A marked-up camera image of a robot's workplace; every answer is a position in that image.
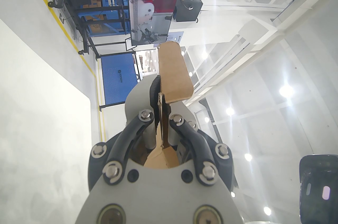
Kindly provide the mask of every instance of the bolt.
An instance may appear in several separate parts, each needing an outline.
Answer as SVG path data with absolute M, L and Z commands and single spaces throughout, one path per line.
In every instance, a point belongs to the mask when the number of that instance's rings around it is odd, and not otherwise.
M 95 148 L 94 148 L 94 154 L 95 154 L 95 155 L 99 155 L 99 154 L 101 154 L 103 151 L 104 151 L 103 146 L 95 146 Z
M 206 179 L 213 179 L 215 177 L 215 170 L 211 166 L 206 166 L 203 168 L 202 174 Z
M 148 111 L 143 111 L 141 113 L 141 118 L 142 119 L 148 119 L 148 118 L 150 118 L 150 113 Z
M 107 178 L 114 178 L 118 174 L 118 168 L 115 165 L 110 165 L 107 167 L 105 174 Z
M 179 114 L 174 115 L 173 118 L 175 123 L 180 123 L 182 121 L 182 117 Z
M 189 121 L 189 125 L 190 125 L 192 128 L 196 128 L 196 123 L 194 123 L 193 121 Z
M 219 154 L 222 156 L 225 156 L 229 153 L 228 148 L 226 146 L 220 146 L 218 150 Z

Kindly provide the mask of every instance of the black speaker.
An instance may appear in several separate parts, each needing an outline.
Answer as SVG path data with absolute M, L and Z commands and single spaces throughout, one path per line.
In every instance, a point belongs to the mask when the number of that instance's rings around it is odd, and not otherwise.
M 176 21 L 196 21 L 202 5 L 201 0 L 177 0 L 174 19 Z

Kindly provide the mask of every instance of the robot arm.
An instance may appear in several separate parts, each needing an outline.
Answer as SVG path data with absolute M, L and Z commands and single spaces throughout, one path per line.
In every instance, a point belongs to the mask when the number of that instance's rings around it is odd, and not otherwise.
M 175 132 L 168 142 L 176 149 L 180 165 L 142 166 L 151 151 L 147 138 L 154 135 L 158 123 L 157 105 L 151 103 L 151 95 L 158 95 L 158 79 L 144 78 L 134 89 L 126 101 L 125 129 L 91 151 L 90 194 L 76 224 L 243 224 L 229 192 L 233 186 L 230 149 L 199 130 L 180 102 L 167 109 L 168 137 Z M 147 93 L 132 97 L 141 91 Z

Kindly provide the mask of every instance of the yellow floor line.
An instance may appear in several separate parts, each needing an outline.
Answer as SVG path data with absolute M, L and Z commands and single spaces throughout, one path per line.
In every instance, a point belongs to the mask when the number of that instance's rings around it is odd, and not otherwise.
M 99 74 L 99 79 L 100 79 L 100 66 L 99 66 L 99 62 L 97 62 L 97 73 Z M 102 100 L 102 90 L 101 90 L 101 82 L 99 81 L 99 87 L 100 87 L 100 96 L 101 96 L 101 103 L 103 103 Z M 104 111 L 102 110 L 102 122 L 104 124 L 104 135 L 105 135 L 105 121 L 104 119 Z
M 77 48 L 77 46 L 75 45 L 74 41 L 72 40 L 72 38 L 70 37 L 70 35 L 68 34 L 68 32 L 66 31 L 66 29 L 64 28 L 63 24 L 61 23 L 61 21 L 59 20 L 58 16 L 55 14 L 54 10 L 52 8 L 48 7 L 48 0 L 43 0 L 44 3 L 46 4 L 48 10 L 51 12 L 52 16 L 54 17 L 55 21 L 57 22 L 57 24 L 60 26 L 60 28 L 62 29 L 62 31 L 64 32 L 65 36 L 67 37 L 67 39 L 69 40 L 69 42 L 72 44 L 73 48 L 76 50 L 76 52 L 79 51 L 79 49 Z M 95 90 L 96 90 L 96 100 L 97 103 L 99 105 L 99 96 L 98 96 L 98 89 L 97 89 L 97 79 L 96 79 L 96 75 L 94 73 L 94 71 L 90 68 L 88 62 L 85 60 L 85 58 L 82 55 L 79 55 L 79 57 L 82 59 L 82 61 L 85 63 L 85 65 L 88 67 L 89 71 L 93 74 L 94 76 L 94 80 L 95 80 Z M 102 127 L 101 127 L 101 120 L 100 120 L 100 114 L 98 114 L 98 120 L 99 120 L 99 125 L 100 125 L 100 140 L 102 142 Z

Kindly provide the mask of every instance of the floor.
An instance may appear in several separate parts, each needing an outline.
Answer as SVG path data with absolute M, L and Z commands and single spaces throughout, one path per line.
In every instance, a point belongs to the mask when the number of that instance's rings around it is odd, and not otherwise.
M 78 55 L 77 51 L 82 49 L 81 37 L 74 32 L 69 21 L 59 25 L 59 10 L 50 11 L 46 1 L 49 0 L 1 0 L 0 19 L 53 69 L 89 98 L 92 143 L 95 144 L 104 138 L 103 122 L 98 120 L 97 62 L 92 51 L 83 58 Z

